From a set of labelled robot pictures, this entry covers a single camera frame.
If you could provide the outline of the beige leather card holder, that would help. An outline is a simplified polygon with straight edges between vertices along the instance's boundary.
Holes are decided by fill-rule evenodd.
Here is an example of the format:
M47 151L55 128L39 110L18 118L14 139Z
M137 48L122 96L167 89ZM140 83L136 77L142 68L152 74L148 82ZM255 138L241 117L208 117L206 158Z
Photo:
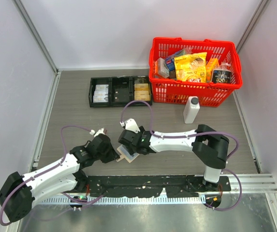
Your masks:
M120 162L124 159L128 163L131 163L139 156L138 153L130 154L130 152L127 150L127 148L124 145L120 145L117 148L117 151L119 152L119 158L117 159L117 162Z

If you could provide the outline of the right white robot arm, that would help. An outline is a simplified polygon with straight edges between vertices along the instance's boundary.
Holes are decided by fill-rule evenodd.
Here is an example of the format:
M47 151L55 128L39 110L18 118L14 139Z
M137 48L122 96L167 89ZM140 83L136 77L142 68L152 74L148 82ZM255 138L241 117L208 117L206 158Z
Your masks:
M117 151L128 162L138 155L164 151L195 154L205 165L202 186L208 191L219 186L220 174L228 158L229 139L205 124L200 124L195 130L173 133L150 131L143 127L138 131L124 129L118 142Z

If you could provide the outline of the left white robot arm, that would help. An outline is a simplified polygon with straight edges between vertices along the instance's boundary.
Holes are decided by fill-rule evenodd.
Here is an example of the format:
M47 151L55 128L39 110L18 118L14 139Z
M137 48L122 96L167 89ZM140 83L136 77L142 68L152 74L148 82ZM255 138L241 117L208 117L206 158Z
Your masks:
M26 174L10 174L0 189L0 224L8 226L24 218L38 203L56 194L87 187L83 169L100 160L119 159L110 138L100 133L86 145L76 146L61 159Z

